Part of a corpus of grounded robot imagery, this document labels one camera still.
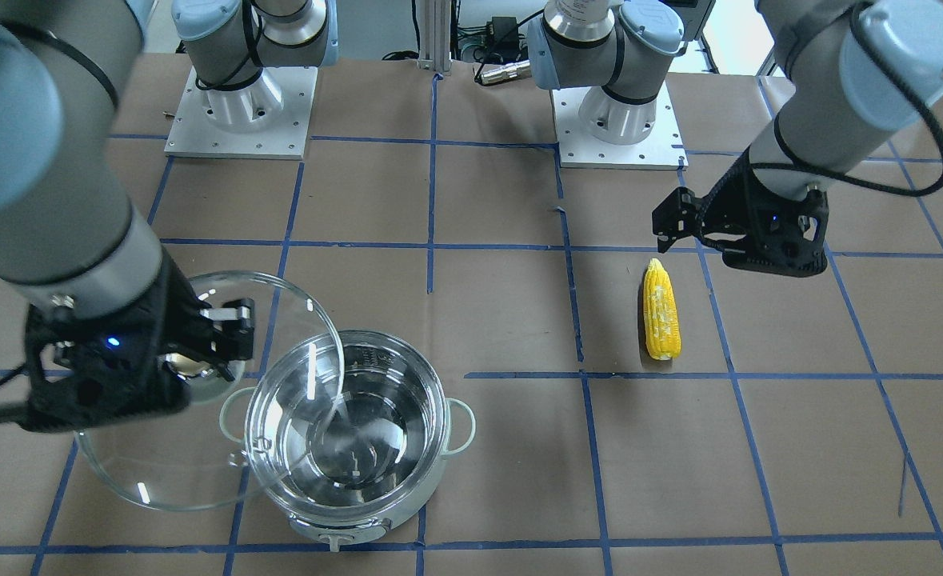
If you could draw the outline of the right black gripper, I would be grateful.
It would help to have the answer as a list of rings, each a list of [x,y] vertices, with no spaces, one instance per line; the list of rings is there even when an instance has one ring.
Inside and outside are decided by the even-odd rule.
[[[22,428],[66,433],[175,414],[192,398],[168,354],[204,363],[226,382],[254,357],[255,301],[207,307],[167,252],[142,296],[122,310],[76,320],[30,306],[22,345],[31,384]]]

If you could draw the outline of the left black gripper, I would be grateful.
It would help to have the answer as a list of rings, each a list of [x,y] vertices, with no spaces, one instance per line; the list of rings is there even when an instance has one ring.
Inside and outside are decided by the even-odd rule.
[[[704,198],[676,187],[653,211],[658,243],[692,237],[746,272],[807,278],[825,272],[829,204],[823,190],[801,201],[772,193],[743,153]]]

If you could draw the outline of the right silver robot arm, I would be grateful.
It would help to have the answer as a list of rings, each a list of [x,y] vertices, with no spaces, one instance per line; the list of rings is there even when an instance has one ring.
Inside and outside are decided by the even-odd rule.
[[[0,280],[28,300],[0,424],[65,433],[234,386],[256,313],[211,305],[106,164],[153,1],[0,1]]]

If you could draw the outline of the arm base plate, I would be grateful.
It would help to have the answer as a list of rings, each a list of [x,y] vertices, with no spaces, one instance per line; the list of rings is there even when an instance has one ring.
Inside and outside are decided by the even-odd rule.
[[[614,101],[601,87],[556,89],[550,95],[563,168],[677,170],[689,165],[666,84],[643,105]]]
[[[265,68],[237,91],[201,90],[192,70],[164,152],[175,158],[302,161],[318,68]]]

